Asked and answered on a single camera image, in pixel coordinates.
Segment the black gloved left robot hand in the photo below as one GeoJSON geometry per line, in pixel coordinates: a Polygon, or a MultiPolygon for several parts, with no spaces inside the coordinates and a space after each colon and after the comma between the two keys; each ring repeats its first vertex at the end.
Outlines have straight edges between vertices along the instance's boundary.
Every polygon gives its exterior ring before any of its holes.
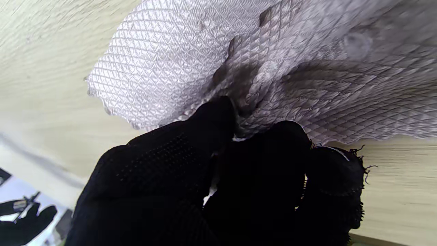
{"type": "Polygon", "coordinates": [[[233,141],[221,97],[100,157],[67,246],[346,246],[368,168],[294,121],[233,141]]]}

